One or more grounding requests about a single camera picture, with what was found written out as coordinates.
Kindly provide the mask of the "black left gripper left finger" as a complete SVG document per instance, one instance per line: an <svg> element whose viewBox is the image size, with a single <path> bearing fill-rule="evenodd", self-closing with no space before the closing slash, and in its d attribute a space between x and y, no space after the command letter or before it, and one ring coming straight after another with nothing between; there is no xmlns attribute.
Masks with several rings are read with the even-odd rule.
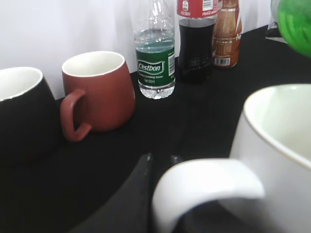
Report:
<svg viewBox="0 0 311 233"><path fill-rule="evenodd" d="M149 230L153 156L140 157L117 192L72 233L146 233Z"/></svg>

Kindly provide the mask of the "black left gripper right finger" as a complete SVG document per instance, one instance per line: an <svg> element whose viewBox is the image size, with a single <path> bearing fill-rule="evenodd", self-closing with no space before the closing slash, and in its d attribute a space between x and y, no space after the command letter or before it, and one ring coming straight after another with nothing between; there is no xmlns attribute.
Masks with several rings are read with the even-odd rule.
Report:
<svg viewBox="0 0 311 233"><path fill-rule="evenodd" d="M173 167L182 162L182 157L178 155L170 156L170 167Z"/></svg>

